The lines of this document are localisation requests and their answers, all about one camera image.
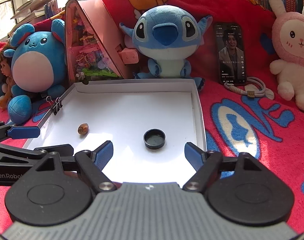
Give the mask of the pink bunny plush toy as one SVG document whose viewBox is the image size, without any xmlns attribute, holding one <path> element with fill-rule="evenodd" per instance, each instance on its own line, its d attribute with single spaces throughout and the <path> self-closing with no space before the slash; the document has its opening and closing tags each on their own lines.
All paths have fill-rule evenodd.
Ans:
<svg viewBox="0 0 304 240">
<path fill-rule="evenodd" d="M 268 0 L 276 20 L 272 44 L 279 56 L 269 70 L 277 76 L 278 94 L 286 101 L 295 99 L 304 111 L 304 6 L 301 13 L 286 12 L 282 0 Z"/>
</svg>

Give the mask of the black smartphone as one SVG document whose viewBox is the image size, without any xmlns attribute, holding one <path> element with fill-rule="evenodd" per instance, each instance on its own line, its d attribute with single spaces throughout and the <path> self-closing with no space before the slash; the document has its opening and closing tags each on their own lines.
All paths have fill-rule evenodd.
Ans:
<svg viewBox="0 0 304 240">
<path fill-rule="evenodd" d="M 244 84 L 246 68 L 241 28 L 234 23 L 217 23 L 214 31 L 220 81 L 234 85 Z"/>
</svg>

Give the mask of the brown hazelnut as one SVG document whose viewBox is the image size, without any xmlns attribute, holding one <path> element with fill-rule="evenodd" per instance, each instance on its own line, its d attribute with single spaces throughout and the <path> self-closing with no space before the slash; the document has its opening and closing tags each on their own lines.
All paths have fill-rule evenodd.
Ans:
<svg viewBox="0 0 304 240">
<path fill-rule="evenodd" d="M 77 132 L 79 135 L 84 136 L 89 132 L 89 125 L 87 123 L 80 124 Z"/>
</svg>

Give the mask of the white shallow cardboard box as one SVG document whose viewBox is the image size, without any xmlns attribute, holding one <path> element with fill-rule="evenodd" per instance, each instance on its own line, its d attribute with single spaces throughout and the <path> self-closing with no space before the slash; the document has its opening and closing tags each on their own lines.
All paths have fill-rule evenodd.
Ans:
<svg viewBox="0 0 304 240">
<path fill-rule="evenodd" d="M 40 136 L 25 148 L 70 144 L 75 152 L 113 143 L 113 157 L 104 168 L 112 181 L 186 183 L 195 169 L 185 158 L 192 142 L 206 149 L 200 99 L 191 79 L 92 81 L 73 84 L 62 96 L 63 107 L 40 121 Z M 89 125 L 81 136 L 80 124 Z M 150 129 L 166 135 L 158 150 L 147 148 L 143 136 Z"/>
</svg>

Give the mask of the round blue plush toy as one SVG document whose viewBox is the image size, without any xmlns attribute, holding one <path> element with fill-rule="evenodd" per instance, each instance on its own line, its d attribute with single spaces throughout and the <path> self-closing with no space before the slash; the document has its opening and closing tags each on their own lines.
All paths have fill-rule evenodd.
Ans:
<svg viewBox="0 0 304 240">
<path fill-rule="evenodd" d="M 10 120 L 19 125 L 32 115 L 33 96 L 56 99 L 65 92 L 65 22 L 53 20 L 50 31 L 36 31 L 32 24 L 25 23 L 11 36 L 10 46 L 4 56 L 12 59 L 15 85 L 7 111 Z"/>
</svg>

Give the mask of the black binder clip on box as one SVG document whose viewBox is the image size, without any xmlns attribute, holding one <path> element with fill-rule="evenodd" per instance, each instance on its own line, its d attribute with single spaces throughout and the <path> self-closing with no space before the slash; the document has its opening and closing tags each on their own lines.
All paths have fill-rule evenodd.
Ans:
<svg viewBox="0 0 304 240">
<path fill-rule="evenodd" d="M 54 115 L 57 115 L 57 113 L 61 110 L 63 107 L 62 99 L 61 97 L 57 97 L 55 100 L 53 100 L 49 95 L 46 97 L 46 101 L 50 104 L 50 110 Z"/>
</svg>

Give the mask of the pink triangular miniature house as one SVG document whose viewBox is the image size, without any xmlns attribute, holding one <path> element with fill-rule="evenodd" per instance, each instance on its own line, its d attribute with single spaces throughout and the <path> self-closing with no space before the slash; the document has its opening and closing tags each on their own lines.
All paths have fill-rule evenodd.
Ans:
<svg viewBox="0 0 304 240">
<path fill-rule="evenodd" d="M 102 0 L 68 0 L 65 44 L 69 83 L 132 79 L 135 66 L 124 64 L 124 37 Z"/>
</svg>

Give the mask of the brown-haired doll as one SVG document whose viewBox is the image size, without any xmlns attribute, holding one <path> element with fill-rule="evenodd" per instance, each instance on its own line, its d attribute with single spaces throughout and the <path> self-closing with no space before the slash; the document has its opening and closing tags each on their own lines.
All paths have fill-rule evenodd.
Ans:
<svg viewBox="0 0 304 240">
<path fill-rule="evenodd" d="M 7 44 L 0 51 L 0 71 L 3 75 L 2 90 L 4 92 L 4 95 L 0 98 L 0 109 L 2 110 L 7 109 L 9 101 L 13 98 L 11 89 L 16 84 L 11 72 L 12 58 L 4 55 L 4 51 L 7 49 L 13 49 L 13 47 Z"/>
</svg>

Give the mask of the Stitch plush toy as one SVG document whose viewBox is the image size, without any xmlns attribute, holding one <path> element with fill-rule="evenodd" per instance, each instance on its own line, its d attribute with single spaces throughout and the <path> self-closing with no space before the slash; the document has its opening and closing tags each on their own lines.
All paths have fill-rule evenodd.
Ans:
<svg viewBox="0 0 304 240">
<path fill-rule="evenodd" d="M 134 77 L 190 79 L 192 67 L 187 58 L 203 44 L 203 35 L 212 22 L 211 15 L 197 21 L 179 7 L 160 5 L 141 15 L 133 28 L 120 23 L 134 47 L 148 57 L 149 72 Z"/>
</svg>

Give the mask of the black round lid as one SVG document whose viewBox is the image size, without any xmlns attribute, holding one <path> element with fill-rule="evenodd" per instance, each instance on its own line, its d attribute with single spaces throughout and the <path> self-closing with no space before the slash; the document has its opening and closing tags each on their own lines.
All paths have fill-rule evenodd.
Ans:
<svg viewBox="0 0 304 240">
<path fill-rule="evenodd" d="M 160 129 L 150 129 L 143 136 L 144 144 L 151 150 L 158 150 L 165 145 L 166 135 Z"/>
</svg>

